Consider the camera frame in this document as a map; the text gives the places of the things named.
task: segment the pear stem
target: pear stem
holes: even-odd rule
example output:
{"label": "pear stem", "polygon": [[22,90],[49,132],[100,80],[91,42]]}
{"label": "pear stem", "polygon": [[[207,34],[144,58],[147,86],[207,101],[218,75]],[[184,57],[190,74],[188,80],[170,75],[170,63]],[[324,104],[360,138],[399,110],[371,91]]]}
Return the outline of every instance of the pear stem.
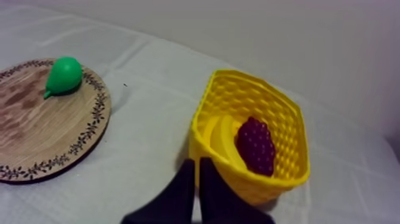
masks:
{"label": "pear stem", "polygon": [[44,95],[44,99],[47,99],[51,96],[51,92],[50,91],[46,91],[45,95]]}

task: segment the table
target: table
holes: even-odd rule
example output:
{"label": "table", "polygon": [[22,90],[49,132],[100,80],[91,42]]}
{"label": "table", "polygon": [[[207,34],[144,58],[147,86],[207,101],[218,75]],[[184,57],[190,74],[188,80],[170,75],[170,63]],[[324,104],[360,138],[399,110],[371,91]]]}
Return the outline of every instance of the table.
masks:
{"label": "table", "polygon": [[[0,4],[1,67],[61,55],[76,57],[103,78],[112,97],[110,124],[97,148],[69,172],[33,185],[0,184],[0,223],[119,223],[169,183],[209,75],[234,68],[143,33]],[[400,222],[400,165],[389,144],[344,116],[281,91],[302,108],[311,176],[278,199],[270,211],[276,222]],[[198,200],[193,219],[201,219]]]}

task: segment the plastic basket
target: plastic basket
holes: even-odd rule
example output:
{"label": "plastic basket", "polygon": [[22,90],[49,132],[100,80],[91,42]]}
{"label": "plastic basket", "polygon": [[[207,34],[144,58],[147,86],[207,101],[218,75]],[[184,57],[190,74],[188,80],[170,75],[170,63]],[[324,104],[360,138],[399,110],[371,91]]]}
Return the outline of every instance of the plastic basket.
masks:
{"label": "plastic basket", "polygon": [[[205,137],[210,132],[209,123],[213,117],[226,114],[236,121],[233,132],[249,116],[267,123],[277,150],[271,177],[238,166],[210,146]],[[236,70],[218,70],[210,78],[190,128],[189,157],[196,162],[196,185],[199,159],[211,157],[232,190],[249,204],[277,198],[304,183],[310,175],[306,139],[300,108],[286,95],[256,77]]]}

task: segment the round wooden board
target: round wooden board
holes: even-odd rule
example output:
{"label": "round wooden board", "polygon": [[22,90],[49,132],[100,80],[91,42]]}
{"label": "round wooden board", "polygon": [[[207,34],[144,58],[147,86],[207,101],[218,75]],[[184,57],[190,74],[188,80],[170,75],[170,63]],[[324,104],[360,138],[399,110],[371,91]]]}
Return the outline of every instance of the round wooden board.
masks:
{"label": "round wooden board", "polygon": [[29,182],[62,171],[86,155],[107,126],[107,87],[84,66],[77,92],[43,99],[54,61],[27,61],[0,72],[0,181]]}

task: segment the toy pear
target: toy pear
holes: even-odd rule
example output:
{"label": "toy pear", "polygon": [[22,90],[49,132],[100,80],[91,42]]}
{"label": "toy pear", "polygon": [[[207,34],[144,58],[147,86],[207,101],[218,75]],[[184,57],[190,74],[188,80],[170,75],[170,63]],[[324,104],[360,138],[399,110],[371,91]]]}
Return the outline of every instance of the toy pear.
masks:
{"label": "toy pear", "polygon": [[62,57],[54,62],[46,83],[44,99],[77,89],[82,81],[82,68],[72,57]]}

